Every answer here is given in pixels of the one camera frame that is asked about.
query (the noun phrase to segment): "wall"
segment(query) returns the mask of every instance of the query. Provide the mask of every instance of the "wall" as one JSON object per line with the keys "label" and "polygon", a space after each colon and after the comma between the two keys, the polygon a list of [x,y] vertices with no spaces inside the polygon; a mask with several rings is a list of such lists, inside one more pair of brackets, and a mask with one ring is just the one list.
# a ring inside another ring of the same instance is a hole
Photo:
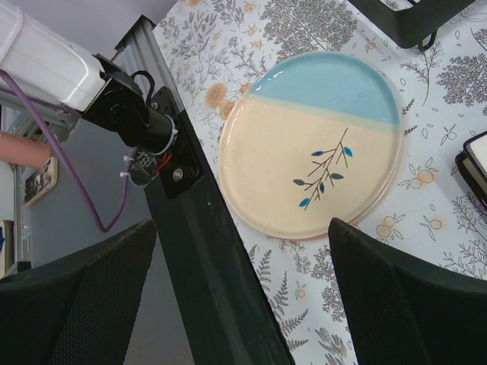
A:
{"label": "wall", "polygon": [[155,24],[177,0],[9,0],[60,36],[107,58],[145,15]]}

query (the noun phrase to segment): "light blue glaze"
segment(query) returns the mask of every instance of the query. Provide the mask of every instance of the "light blue glaze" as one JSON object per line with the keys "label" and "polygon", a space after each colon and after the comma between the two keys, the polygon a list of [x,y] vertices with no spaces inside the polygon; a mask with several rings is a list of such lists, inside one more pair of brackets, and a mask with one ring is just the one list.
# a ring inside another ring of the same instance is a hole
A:
{"label": "light blue glaze", "polygon": [[353,56],[335,52],[305,53],[281,62],[252,85],[250,94],[390,124],[401,121],[382,75]]}

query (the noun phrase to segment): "floral tablecloth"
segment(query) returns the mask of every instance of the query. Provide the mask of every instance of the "floral tablecloth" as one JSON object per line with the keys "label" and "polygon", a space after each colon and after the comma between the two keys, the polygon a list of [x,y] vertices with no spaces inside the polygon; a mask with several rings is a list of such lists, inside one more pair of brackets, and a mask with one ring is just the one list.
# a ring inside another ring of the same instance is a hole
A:
{"label": "floral tablecloth", "polygon": [[[154,34],[214,172],[229,112],[277,62],[328,50],[375,65],[397,89],[405,144],[390,191],[359,229],[483,279],[487,212],[454,158],[487,129],[486,2],[446,23],[424,54],[399,49],[349,3],[325,0],[183,0]],[[234,220],[296,363],[356,363],[328,242],[278,240]]]}

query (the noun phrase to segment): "screw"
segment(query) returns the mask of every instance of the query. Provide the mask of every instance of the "screw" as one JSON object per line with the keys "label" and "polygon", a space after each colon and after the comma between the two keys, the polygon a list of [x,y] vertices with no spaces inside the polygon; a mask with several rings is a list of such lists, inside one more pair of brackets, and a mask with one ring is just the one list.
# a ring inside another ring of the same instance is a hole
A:
{"label": "screw", "polygon": [[173,172],[173,180],[177,183],[178,181],[180,181],[184,176],[184,173],[181,169],[175,169],[175,171]]}

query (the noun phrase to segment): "ceramic plate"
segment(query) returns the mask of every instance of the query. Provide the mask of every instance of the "ceramic plate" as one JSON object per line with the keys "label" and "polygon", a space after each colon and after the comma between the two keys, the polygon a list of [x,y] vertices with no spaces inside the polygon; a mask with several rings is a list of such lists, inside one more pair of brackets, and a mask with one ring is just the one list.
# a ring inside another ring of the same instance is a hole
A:
{"label": "ceramic plate", "polygon": [[228,204],[270,236],[327,234],[354,223],[383,195],[403,139],[383,75],[363,61],[313,52],[271,68],[223,129],[218,180]]}

